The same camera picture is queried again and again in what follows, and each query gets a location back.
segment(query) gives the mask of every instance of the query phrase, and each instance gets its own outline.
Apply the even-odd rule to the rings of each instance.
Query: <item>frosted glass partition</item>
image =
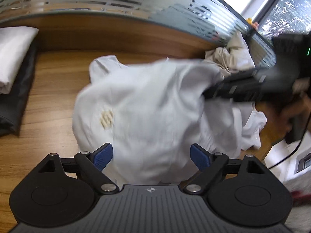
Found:
[[[0,20],[66,12],[123,14],[226,43],[246,21],[223,0],[0,0]]]

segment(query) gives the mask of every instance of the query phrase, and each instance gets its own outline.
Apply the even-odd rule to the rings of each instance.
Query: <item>wooden desk surface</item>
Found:
[[[29,171],[48,153],[57,152],[61,157],[72,157],[78,152],[72,133],[75,98],[89,83],[90,62],[108,54],[111,52],[55,51],[39,54],[20,136],[0,138],[0,233],[8,232],[16,224],[9,208],[9,195]],[[156,55],[115,54],[125,64],[162,58]],[[251,152],[259,159],[263,159],[270,150],[272,133],[265,128],[261,134],[262,148]]]

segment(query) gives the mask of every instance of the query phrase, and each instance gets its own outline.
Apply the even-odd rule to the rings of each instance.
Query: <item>window frame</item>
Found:
[[[309,166],[305,167],[305,163],[311,159],[311,153],[307,156],[303,157],[301,160],[298,160],[298,167],[296,173],[301,172],[302,170],[308,168]]]
[[[254,18],[253,22],[258,22],[259,26],[265,23],[266,19],[278,2],[279,0],[268,0],[258,15]],[[257,35],[273,49],[273,46],[260,33],[257,32]]]

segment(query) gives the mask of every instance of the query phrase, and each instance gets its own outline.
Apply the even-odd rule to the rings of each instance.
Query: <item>crumpled fabric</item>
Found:
[[[242,128],[242,145],[241,149],[246,151],[253,146],[254,149],[261,147],[259,132],[267,123],[267,118],[264,113],[259,111],[252,111],[247,123]]]
[[[205,60],[217,65],[224,77],[255,68],[248,46],[240,31],[234,33],[226,47],[207,51]]]
[[[0,29],[0,94],[11,91],[21,63],[38,31],[37,28],[26,26]]]
[[[198,171],[190,159],[193,143],[236,158],[244,132],[259,129],[249,119],[257,113],[251,103],[204,100],[203,91],[223,79],[207,62],[124,66],[107,56],[91,63],[90,78],[76,99],[73,132],[82,151],[112,144],[113,159],[103,172],[118,186],[187,180]]]

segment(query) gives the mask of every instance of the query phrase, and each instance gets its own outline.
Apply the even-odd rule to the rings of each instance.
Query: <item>person's hand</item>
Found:
[[[252,28],[258,31],[259,24],[257,22],[252,23]]]
[[[284,107],[280,114],[278,114],[274,107],[269,106],[265,115],[267,122],[272,123],[279,134],[285,136],[286,133],[290,132],[292,125],[289,120],[300,114],[303,115],[305,121],[311,112],[311,99],[306,95],[302,95],[301,99]],[[308,125],[308,130],[311,131],[311,125]]]

